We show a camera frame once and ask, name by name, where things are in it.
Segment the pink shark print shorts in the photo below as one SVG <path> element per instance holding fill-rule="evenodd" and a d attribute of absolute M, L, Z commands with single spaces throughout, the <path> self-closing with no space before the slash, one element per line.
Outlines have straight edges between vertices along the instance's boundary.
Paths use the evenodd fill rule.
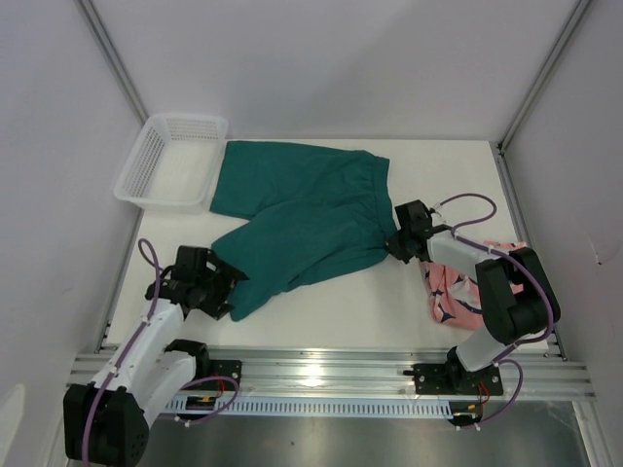
<path fill-rule="evenodd" d="M 429 311 L 440 324 L 474 331 L 484 325 L 476 266 L 496 259 L 493 251 L 506 254 L 523 248 L 524 242 L 486 241 L 483 249 L 456 240 L 450 233 L 439 233 L 427 242 L 431 262 L 423 262 L 428 290 Z"/>

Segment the green shorts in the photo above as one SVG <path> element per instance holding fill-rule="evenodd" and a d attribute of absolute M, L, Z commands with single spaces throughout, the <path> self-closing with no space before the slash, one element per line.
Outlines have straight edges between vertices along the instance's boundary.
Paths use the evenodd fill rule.
<path fill-rule="evenodd" d="M 389 167 L 364 150 L 228 142 L 210 210 L 245 222 L 211 245 L 247 276 L 228 298 L 232 320 L 280 294 L 382 262 L 396 232 Z"/>

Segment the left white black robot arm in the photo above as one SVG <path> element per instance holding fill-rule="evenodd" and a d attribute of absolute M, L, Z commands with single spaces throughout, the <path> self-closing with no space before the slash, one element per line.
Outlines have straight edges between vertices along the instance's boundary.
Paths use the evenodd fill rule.
<path fill-rule="evenodd" d="M 154 422 L 182 390 L 214 383 L 232 400 L 239 395 L 238 377 L 215 372 L 206 344 L 178 333 L 194 310 L 215 320 L 232 311 L 228 298 L 247 275 L 209 248 L 181 246 L 164 268 L 148 239 L 137 247 L 155 271 L 145 307 L 113 356 L 89 382 L 70 384 L 62 402 L 65 454 L 86 466 L 137 465 Z"/>

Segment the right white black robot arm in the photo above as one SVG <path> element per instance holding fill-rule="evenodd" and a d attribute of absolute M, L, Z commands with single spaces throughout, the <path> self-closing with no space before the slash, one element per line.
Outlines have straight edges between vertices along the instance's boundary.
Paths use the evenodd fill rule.
<path fill-rule="evenodd" d="M 454 226 L 436 225 L 433 215 L 461 198 L 479 198 L 492 208 L 480 218 Z M 395 208 L 399 230 L 385 243 L 391 256 L 407 264 L 412 259 L 453 269 L 477 287 L 483 325 L 455 347 L 448 358 L 457 361 L 444 370 L 446 384 L 462 393 L 476 385 L 481 370 L 499 364 L 516 348 L 545 341 L 561 317 L 561 309 L 536 252 L 528 246 L 503 250 L 472 240 L 460 229 L 484 223 L 497 213 L 487 196 L 465 193 L 433 207 L 421 200 Z"/>

